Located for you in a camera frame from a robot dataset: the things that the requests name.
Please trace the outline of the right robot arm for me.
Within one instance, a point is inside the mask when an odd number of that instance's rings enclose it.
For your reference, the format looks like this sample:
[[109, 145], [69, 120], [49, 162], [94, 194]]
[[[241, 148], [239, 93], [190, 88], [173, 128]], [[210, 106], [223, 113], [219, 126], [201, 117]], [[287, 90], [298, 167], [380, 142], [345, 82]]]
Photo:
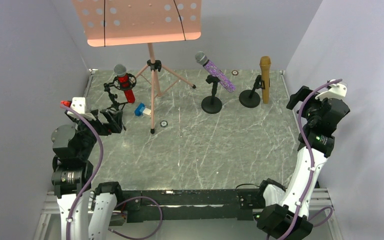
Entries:
[[302, 240], [313, 227], [309, 220], [310, 201], [318, 176], [331, 156], [335, 145], [333, 132], [338, 123], [350, 112], [343, 101], [347, 87], [333, 83], [311, 90], [302, 86], [289, 97], [287, 109], [299, 102], [297, 162], [288, 187], [272, 180], [263, 180], [257, 194], [264, 203], [262, 212], [255, 214], [256, 226], [277, 240]]

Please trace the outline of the gold microphone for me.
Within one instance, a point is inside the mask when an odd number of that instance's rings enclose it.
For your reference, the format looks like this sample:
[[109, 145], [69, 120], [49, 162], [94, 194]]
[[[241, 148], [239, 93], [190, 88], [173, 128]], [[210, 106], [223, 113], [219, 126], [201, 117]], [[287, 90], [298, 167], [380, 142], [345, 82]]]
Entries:
[[262, 101], [264, 104], [268, 104], [270, 100], [271, 58], [269, 56], [262, 56], [260, 58], [259, 66], [261, 70]]

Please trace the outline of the red glitter microphone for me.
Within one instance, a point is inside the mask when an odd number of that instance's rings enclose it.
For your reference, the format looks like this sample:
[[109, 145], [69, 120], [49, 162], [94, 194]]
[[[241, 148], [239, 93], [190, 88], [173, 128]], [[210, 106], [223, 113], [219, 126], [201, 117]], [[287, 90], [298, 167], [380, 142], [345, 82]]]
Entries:
[[133, 76], [133, 81], [131, 81], [131, 75], [127, 73], [127, 68], [120, 63], [115, 65], [113, 70], [116, 75], [116, 81], [118, 82], [119, 88], [123, 91], [127, 102], [133, 104], [136, 101], [132, 90], [136, 85], [135, 76]]

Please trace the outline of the black tripod shock-mount stand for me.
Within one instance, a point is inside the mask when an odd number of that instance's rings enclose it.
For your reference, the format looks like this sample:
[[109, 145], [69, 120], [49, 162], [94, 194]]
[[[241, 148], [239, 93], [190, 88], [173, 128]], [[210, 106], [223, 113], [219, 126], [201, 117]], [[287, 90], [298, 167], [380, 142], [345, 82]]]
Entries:
[[[131, 74], [131, 73], [129, 73], [129, 74], [130, 74], [130, 76], [131, 76], [130, 80], [133, 82], [133, 81], [134, 81], [134, 78], [133, 78], [134, 75]], [[116, 89], [116, 90], [118, 90], [118, 91], [123, 92], [123, 91], [120, 90], [120, 88], [119, 88], [119, 83], [117, 82], [117, 76], [115, 76], [111, 82], [106, 82], [106, 83], [104, 83], [104, 84], [103, 84], [103, 87], [104, 87], [104, 92], [106, 92], [106, 93], [108, 94], [108, 97], [109, 97], [109, 99], [110, 99], [110, 101], [111, 101], [111, 105], [110, 105], [107, 109], [112, 110], [112, 111], [119, 111], [119, 110], [123, 110], [123, 108], [124, 108], [124, 106], [125, 106], [126, 104], [129, 104], [129, 103], [127, 102], [127, 100], [124, 101], [124, 102], [119, 102], [119, 101], [117, 101], [117, 99], [118, 99], [118, 94], [112, 92], [112, 89]]]

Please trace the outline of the purple glitter microphone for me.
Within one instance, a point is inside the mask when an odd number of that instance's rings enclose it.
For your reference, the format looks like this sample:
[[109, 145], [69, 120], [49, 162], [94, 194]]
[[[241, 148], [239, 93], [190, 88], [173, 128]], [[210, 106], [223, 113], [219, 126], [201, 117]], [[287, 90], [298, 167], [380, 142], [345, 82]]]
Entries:
[[203, 51], [198, 51], [195, 54], [195, 61], [200, 64], [210, 75], [219, 79], [220, 84], [229, 92], [233, 93], [236, 90], [235, 85], [226, 77], [226, 75], [208, 59]]

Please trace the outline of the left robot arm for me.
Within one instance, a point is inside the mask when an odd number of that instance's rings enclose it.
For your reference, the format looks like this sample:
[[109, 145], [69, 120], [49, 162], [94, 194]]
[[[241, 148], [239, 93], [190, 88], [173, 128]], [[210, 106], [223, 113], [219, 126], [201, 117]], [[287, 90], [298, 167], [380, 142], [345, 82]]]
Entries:
[[125, 200], [117, 181], [100, 183], [92, 189], [96, 168], [90, 154], [101, 136], [125, 130], [123, 111], [92, 110], [78, 118], [71, 111], [65, 115], [73, 122], [61, 125], [51, 135], [51, 183], [57, 197], [63, 240], [105, 240], [116, 205]]

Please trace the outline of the black round-base mic stand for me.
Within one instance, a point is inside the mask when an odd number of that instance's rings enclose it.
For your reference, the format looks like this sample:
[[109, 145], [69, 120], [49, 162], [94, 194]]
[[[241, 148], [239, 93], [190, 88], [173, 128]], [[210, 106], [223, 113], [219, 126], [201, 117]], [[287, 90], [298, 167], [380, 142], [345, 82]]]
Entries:
[[218, 83], [220, 80], [215, 76], [208, 75], [205, 81], [208, 84], [212, 84], [211, 95], [205, 97], [201, 101], [201, 108], [204, 112], [208, 114], [217, 114], [221, 111], [223, 106], [221, 100], [218, 97], [216, 97], [217, 90], [218, 90]]

